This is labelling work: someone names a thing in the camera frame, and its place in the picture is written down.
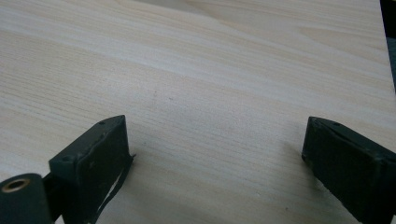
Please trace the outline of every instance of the black plastic part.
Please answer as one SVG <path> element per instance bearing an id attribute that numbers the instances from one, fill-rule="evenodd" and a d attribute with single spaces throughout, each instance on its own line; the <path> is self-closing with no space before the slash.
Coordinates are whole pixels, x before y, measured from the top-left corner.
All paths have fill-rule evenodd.
<path id="1" fill-rule="evenodd" d="M 40 175 L 16 175 L 3 181 L 0 189 L 0 223 L 52 223 Z"/>
<path id="2" fill-rule="evenodd" d="M 396 38 L 395 27 L 395 11 L 396 1 L 394 0 L 380 0 L 382 10 L 382 20 L 384 22 L 385 35 L 387 37 Z"/>
<path id="3" fill-rule="evenodd" d="M 360 222 L 389 224 L 396 199 L 396 154 L 337 122 L 308 120 L 303 160 Z"/>
<path id="4" fill-rule="evenodd" d="M 65 224 L 93 224 L 133 160 L 125 117 L 102 120 L 52 158 L 44 178 L 26 174 L 0 183 L 0 224 L 47 224 L 60 215 Z"/>
<path id="5" fill-rule="evenodd" d="M 119 177 L 122 184 L 132 160 L 124 116 L 96 123 L 52 158 L 50 172 L 65 184 L 64 222 L 94 223 L 111 187 Z"/>

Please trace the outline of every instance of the screw hole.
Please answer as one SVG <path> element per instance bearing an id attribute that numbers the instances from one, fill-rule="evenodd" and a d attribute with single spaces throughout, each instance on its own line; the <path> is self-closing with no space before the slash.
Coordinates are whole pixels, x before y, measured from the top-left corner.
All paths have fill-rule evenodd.
<path id="1" fill-rule="evenodd" d="M 30 179 L 16 179 L 2 187 L 4 193 L 11 193 L 29 185 Z"/>

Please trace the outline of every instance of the light wood table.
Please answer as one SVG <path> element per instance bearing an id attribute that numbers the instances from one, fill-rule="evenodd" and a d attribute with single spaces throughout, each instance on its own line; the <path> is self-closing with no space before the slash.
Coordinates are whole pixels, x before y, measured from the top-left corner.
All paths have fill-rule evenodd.
<path id="1" fill-rule="evenodd" d="M 2 180 L 120 114 L 98 223 L 358 223 L 300 153 L 309 116 L 396 149 L 379 1 L 1 1 Z"/>

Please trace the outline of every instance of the wood grain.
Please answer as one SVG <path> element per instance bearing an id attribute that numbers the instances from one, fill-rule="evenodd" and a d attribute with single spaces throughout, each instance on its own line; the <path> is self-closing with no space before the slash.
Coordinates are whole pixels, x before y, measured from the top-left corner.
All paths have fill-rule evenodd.
<path id="1" fill-rule="evenodd" d="M 395 150 L 395 103 L 378 1 L 0 2 L 0 178 L 125 114 L 137 157 L 98 223 L 358 223 L 305 125 Z"/>

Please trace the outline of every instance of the metal ring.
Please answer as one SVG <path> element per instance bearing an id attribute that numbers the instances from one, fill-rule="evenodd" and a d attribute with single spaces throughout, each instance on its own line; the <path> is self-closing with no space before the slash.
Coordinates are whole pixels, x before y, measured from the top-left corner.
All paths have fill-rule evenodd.
<path id="1" fill-rule="evenodd" d="M 5 186 L 1 188 L 1 190 L 4 193 L 11 193 L 23 189 L 24 187 L 28 186 L 29 183 L 30 183 L 30 179 L 26 179 L 26 178 L 16 179 L 7 183 Z"/>

